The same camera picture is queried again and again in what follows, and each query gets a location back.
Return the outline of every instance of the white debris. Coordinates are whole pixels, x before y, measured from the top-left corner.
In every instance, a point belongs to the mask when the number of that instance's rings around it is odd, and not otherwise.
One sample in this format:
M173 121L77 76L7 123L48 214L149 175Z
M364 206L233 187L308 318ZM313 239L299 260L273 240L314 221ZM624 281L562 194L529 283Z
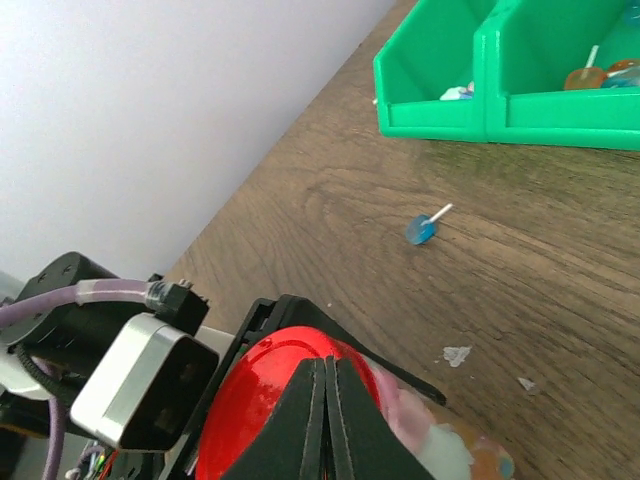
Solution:
M532 382L528 378L518 377L518 382L520 382L522 388L524 388L530 395L535 395L539 391L538 385L536 385L535 382Z
M471 353L471 347L444 347L442 349L444 358L453 368L459 367Z

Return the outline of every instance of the wood grain surface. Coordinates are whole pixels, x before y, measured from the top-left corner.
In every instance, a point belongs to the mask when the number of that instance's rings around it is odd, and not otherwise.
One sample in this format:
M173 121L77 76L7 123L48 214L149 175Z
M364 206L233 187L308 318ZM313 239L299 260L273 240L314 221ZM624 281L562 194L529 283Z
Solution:
M411 3L170 277L194 281L211 299L207 323L229 332L258 297L312 299L504 439L517 480L638 479L640 154L381 137L371 62ZM438 236L410 245L412 217L447 202ZM463 345L459 368L441 360Z

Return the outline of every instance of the purple cable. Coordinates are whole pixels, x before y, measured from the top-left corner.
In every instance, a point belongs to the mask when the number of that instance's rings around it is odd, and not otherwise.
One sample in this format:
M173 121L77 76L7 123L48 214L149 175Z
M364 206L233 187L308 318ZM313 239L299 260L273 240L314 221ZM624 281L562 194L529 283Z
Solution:
M82 462L96 453L104 453L104 447L101 447L100 445L94 445L93 447L87 448L84 452L82 452L82 454L80 454L80 458L78 459L78 466L82 465Z
M56 376L56 370L45 362L34 359L38 366L49 376ZM42 472L42 480L56 480L62 461L62 449L64 448L65 420L67 414L56 397L49 400L49 451L47 462Z
M76 285L58 288L0 308L0 329L45 313L56 307L78 303L135 302L145 303L150 283L140 280L81 280Z

